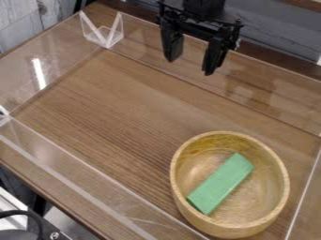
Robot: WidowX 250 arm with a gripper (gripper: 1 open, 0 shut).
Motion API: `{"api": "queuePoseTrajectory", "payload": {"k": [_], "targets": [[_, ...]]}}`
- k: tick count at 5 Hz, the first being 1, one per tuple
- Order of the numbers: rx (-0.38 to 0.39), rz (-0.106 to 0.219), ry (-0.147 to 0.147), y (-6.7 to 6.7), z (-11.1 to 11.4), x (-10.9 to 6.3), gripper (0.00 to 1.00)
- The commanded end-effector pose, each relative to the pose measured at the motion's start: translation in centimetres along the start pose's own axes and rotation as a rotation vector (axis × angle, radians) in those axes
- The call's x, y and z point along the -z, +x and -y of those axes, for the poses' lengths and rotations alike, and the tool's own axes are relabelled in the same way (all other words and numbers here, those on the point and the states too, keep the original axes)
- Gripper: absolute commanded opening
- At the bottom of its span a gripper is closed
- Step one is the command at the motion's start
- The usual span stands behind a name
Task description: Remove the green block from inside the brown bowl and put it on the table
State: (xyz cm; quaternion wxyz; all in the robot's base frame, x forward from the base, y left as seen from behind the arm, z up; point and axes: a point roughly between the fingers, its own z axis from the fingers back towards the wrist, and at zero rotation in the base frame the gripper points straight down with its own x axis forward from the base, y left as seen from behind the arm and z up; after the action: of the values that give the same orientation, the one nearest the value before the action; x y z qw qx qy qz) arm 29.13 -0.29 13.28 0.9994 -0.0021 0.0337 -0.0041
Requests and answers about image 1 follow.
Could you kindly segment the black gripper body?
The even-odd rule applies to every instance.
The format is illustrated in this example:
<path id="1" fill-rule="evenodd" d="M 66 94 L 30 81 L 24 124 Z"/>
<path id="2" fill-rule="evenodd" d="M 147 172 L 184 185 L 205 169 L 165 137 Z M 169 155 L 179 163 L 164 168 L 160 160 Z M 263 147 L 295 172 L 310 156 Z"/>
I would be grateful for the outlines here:
<path id="1" fill-rule="evenodd" d="M 181 34 L 208 41 L 219 37 L 235 42 L 239 39 L 242 21 L 224 10 L 226 0 L 159 0 L 160 19 L 172 22 Z"/>

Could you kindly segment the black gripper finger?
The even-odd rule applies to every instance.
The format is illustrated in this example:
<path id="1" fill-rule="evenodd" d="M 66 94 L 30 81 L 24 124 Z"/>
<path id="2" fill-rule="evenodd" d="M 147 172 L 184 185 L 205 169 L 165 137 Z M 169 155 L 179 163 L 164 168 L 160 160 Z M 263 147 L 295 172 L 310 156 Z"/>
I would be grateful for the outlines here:
<path id="1" fill-rule="evenodd" d="M 172 62 L 183 53 L 184 38 L 176 25 L 165 19 L 160 19 L 160 38 L 164 57 Z"/>
<path id="2" fill-rule="evenodd" d="M 208 41 L 208 47 L 205 49 L 201 63 L 201 70 L 204 71 L 205 76 L 209 76 L 222 66 L 227 51 L 228 48 L 224 39 L 220 37 L 212 37 Z"/>

